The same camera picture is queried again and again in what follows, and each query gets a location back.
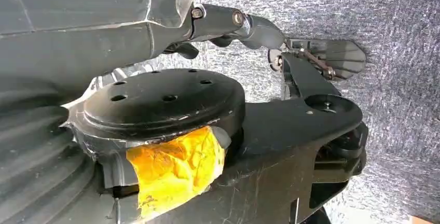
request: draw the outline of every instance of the yellow tape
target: yellow tape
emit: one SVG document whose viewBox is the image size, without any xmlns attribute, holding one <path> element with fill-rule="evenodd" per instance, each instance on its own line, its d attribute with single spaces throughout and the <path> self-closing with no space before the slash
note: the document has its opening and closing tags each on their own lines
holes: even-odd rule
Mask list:
<svg viewBox="0 0 440 224">
<path fill-rule="evenodd" d="M 210 127 L 127 150 L 139 181 L 141 218 L 151 220 L 203 193 L 222 173 L 224 158 Z"/>
</svg>

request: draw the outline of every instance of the bolt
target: bolt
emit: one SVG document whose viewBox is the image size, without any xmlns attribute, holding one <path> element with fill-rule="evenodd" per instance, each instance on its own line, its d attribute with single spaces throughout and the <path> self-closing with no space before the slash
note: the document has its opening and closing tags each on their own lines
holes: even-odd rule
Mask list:
<svg viewBox="0 0 440 224">
<path fill-rule="evenodd" d="M 277 60 L 277 66 L 283 65 L 283 58 L 279 55 Z"/>
<path fill-rule="evenodd" d="M 194 8 L 191 11 L 191 16 L 194 19 L 199 19 L 199 18 L 203 18 L 203 11 L 199 8 Z"/>
<path fill-rule="evenodd" d="M 235 25 L 241 26 L 243 24 L 243 20 L 243 13 L 240 11 L 236 10 L 232 13 L 232 21 Z"/>
</svg>

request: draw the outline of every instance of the black circular plate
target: black circular plate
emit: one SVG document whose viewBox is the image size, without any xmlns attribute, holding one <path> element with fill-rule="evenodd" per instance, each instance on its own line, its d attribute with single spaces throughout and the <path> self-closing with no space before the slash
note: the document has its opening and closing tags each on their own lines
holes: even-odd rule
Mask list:
<svg viewBox="0 0 440 224">
<path fill-rule="evenodd" d="M 117 81 L 89 97 L 75 125 L 95 138 L 166 140 L 212 125 L 230 136 L 244 119 L 244 90 L 232 78 L 198 69 L 167 69 Z"/>
</svg>

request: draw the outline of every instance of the ribbed rubber surface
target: ribbed rubber surface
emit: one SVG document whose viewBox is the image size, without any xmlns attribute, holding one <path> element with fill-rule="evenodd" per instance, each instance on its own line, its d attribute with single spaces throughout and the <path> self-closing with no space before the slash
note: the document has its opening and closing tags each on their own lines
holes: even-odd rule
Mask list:
<svg viewBox="0 0 440 224">
<path fill-rule="evenodd" d="M 0 223 L 51 223 L 85 192 L 89 201 L 99 198 L 88 190 L 93 161 L 59 127 L 67 109 L 47 106 L 55 95 L 41 87 L 0 93 Z"/>
</svg>

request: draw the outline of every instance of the textured gray surface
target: textured gray surface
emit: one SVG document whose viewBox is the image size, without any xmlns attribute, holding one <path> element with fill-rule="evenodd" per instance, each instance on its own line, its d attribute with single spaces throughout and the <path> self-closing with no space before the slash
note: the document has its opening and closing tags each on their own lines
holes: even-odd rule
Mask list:
<svg viewBox="0 0 440 224">
<path fill-rule="evenodd" d="M 370 127 L 362 176 L 328 205 L 334 223 L 440 222 L 440 0 L 198 0 L 272 20 L 298 38 L 349 39 L 368 54 L 364 73 L 337 86 Z M 186 61 L 161 57 L 155 69 L 196 67 L 241 82 L 251 102 L 280 96 L 266 50 L 200 44 Z"/>
</svg>

